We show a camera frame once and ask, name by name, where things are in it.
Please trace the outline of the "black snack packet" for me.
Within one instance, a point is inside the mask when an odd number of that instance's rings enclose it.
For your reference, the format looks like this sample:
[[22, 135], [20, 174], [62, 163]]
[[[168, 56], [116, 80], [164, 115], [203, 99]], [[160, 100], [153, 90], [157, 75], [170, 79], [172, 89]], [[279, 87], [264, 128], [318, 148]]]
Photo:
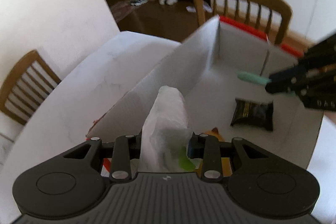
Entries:
[[260, 103], [235, 99], [236, 108], [232, 117], [231, 126], [245, 125], [273, 131], [273, 101]]

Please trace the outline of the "red and white cardboard box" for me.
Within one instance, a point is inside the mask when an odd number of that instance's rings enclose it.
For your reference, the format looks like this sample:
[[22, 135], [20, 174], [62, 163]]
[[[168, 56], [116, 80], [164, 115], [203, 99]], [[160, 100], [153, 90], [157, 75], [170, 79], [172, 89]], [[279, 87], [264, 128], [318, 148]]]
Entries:
[[[264, 87], [238, 79], [239, 71], [260, 76], [295, 65], [295, 57], [252, 35], [220, 21], [209, 20], [166, 56], [132, 90], [128, 91], [88, 132], [103, 142], [142, 127], [162, 86], [183, 95], [195, 134], [218, 128], [226, 140], [244, 138], [255, 145], [307, 168], [313, 155], [323, 114], [307, 110], [298, 97], [272, 95]], [[235, 99], [273, 101], [273, 131], [231, 126]]]

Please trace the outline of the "wooden chair at left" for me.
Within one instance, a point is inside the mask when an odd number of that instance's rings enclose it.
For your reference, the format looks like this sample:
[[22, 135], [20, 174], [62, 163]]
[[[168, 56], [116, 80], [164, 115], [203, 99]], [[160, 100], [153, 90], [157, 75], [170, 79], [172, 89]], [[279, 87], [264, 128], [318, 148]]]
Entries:
[[61, 81], [37, 50], [29, 51], [1, 86], [1, 112], [24, 126]]

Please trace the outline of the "white sneakers pair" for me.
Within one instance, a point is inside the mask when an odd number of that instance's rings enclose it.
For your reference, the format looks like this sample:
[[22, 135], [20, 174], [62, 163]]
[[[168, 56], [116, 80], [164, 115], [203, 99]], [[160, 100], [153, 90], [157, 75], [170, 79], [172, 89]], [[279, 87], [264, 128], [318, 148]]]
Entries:
[[172, 6], [176, 4], [177, 2], [178, 0], [159, 0], [160, 5], [168, 5], [168, 6]]

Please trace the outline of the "white plastic bag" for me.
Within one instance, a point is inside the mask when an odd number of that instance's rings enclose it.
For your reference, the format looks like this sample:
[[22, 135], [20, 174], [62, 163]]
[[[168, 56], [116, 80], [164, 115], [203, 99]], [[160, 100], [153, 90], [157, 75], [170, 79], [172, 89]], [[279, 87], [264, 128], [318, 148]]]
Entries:
[[176, 88], [162, 86], [142, 127], [138, 171], [194, 171], [195, 164], [186, 152], [192, 135], [183, 95]]

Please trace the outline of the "wooden chair behind box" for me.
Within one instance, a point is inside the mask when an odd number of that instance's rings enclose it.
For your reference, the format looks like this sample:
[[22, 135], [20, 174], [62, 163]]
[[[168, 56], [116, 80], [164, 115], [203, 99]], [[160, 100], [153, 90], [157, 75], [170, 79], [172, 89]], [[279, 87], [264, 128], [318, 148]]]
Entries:
[[[284, 0], [210, 0], [213, 15], [220, 14], [230, 16], [247, 26], [260, 28], [269, 35], [272, 28], [273, 15], [280, 16], [281, 21], [276, 36], [273, 40], [275, 45], [280, 45], [288, 30], [292, 9]], [[206, 22], [204, 0], [194, 0], [197, 13], [198, 25]]]

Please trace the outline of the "orange round fruit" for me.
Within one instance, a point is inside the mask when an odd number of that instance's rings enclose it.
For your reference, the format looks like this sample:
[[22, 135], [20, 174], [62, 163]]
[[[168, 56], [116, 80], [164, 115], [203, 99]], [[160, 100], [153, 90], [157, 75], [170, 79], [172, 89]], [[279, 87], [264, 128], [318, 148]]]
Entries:
[[216, 137], [219, 141], [225, 141], [224, 137], [221, 136], [217, 127], [210, 131], [205, 132], [205, 134]]

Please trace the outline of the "dark sneakers pair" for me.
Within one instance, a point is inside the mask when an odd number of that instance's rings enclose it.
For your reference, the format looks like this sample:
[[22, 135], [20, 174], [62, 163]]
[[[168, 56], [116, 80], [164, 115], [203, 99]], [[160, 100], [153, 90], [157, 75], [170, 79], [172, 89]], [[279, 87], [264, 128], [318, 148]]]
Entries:
[[148, 0], [131, 0], [130, 4], [132, 6], [138, 7], [138, 6], [141, 6], [143, 4], [146, 4], [147, 2], [148, 2]]

